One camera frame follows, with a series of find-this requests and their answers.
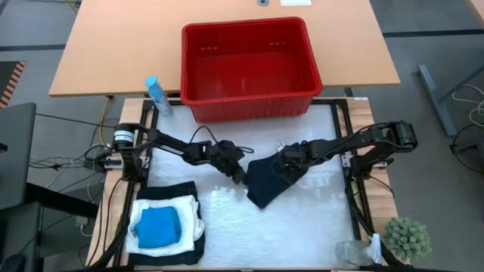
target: white towel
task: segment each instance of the white towel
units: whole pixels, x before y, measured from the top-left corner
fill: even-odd
[[[181,237],[178,243],[163,246],[157,249],[138,248],[138,238],[135,235],[134,227],[141,220],[144,209],[163,208],[172,206],[180,218]],[[138,199],[133,202],[128,233],[126,234],[126,251],[148,255],[151,257],[170,256],[195,249],[194,241],[203,234],[203,221],[197,216],[198,202],[194,196],[180,196],[173,199],[146,200]]]

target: wooden board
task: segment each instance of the wooden board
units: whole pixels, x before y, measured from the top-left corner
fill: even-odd
[[[144,99],[126,99],[119,122],[139,122],[143,100]],[[348,98],[347,100],[349,105],[349,114],[351,116],[353,131],[360,129],[365,125],[370,125],[374,123],[368,100],[355,100],[354,98]],[[149,123],[150,123],[150,117],[147,118],[147,124]],[[388,174],[386,173],[385,170],[373,170],[372,175],[375,178],[378,178],[389,185]],[[104,241],[104,231],[106,229],[105,226],[106,226],[106,214],[107,214],[107,199],[111,191],[113,190],[115,183],[118,181],[120,177],[121,177],[120,170],[114,170],[107,174],[106,183],[104,185],[103,203],[102,203],[102,206],[100,207],[100,209],[103,209],[102,227],[99,221],[99,217],[101,216],[101,213],[99,212],[98,219],[96,220],[94,232],[92,235],[89,253],[88,253],[88,260],[89,260],[95,251],[96,244],[98,241],[99,227],[101,227],[102,231],[101,231],[101,238],[100,238],[100,246],[96,251],[96,254],[93,258],[92,263],[94,263],[101,256],[101,253],[102,253],[101,249]],[[118,184],[118,186],[116,187],[116,190],[114,191],[113,198],[111,200],[110,219],[109,219],[110,223],[107,230],[107,246],[110,244],[110,242],[113,239],[114,232],[116,231],[117,222],[119,221],[119,218],[123,211],[123,203],[126,195],[126,188],[127,188],[126,182],[121,182],[120,184]],[[384,230],[384,224],[391,217],[398,216],[392,194],[388,191],[387,188],[371,180],[368,180],[365,182],[365,188],[368,195],[368,202],[369,202],[371,216],[373,219],[375,230],[377,232],[382,232]],[[127,263],[128,263],[128,254],[124,253],[121,259],[121,264],[127,264]]]
[[[306,22],[324,86],[400,83],[368,0],[264,8],[256,0],[85,0],[49,94],[141,94],[153,74],[178,91],[183,26],[288,16]]]
[[[484,26],[484,0],[467,0],[467,3],[473,8],[482,26]]]

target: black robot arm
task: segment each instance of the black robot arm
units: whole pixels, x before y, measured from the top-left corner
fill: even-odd
[[[373,146],[365,155],[352,157],[350,171],[356,178],[369,178],[373,165],[394,153],[407,153],[418,145],[413,127],[407,122],[387,122],[364,127],[350,136],[335,140],[303,141],[297,148],[286,146],[279,162],[286,165],[291,183],[301,178],[313,165],[319,165],[334,155]]]
[[[138,147],[134,147],[136,131],[138,131],[138,137],[147,135],[146,143]],[[236,184],[239,184],[245,175],[238,164],[238,161],[244,157],[244,152],[231,141],[223,140],[215,145],[212,145],[211,141],[185,143],[154,128],[123,123],[115,128],[113,141],[113,149],[120,152],[123,158],[123,179],[141,182],[146,178],[144,165],[140,159],[140,154],[146,147],[156,147],[173,153],[191,165],[210,164],[232,178]]]

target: plastic bottle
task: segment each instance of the plastic bottle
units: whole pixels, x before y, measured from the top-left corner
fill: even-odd
[[[338,243],[336,254],[338,258],[354,265],[381,264],[380,235],[374,233],[371,244],[360,240]]]
[[[170,116],[173,114],[172,106],[168,102],[168,97],[158,83],[157,76],[149,76],[144,85],[148,88],[148,94],[153,99],[154,105],[160,111],[162,116]]]

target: metal stand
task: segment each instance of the metal stand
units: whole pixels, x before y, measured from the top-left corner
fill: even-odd
[[[93,219],[96,219],[98,216],[98,206],[95,204],[27,183],[25,203],[31,202],[39,202],[46,208],[67,212],[71,215],[80,215]]]
[[[454,77],[454,80],[440,87],[433,81],[425,65],[418,66],[418,72],[422,77],[423,83],[432,99],[433,106],[436,108],[440,121],[444,126],[445,133],[448,136],[455,136],[457,130],[447,108],[447,99],[455,91],[458,91],[462,85],[469,82],[484,70],[484,62],[482,60],[484,60],[484,52],[470,60],[466,66],[461,67],[460,72]]]

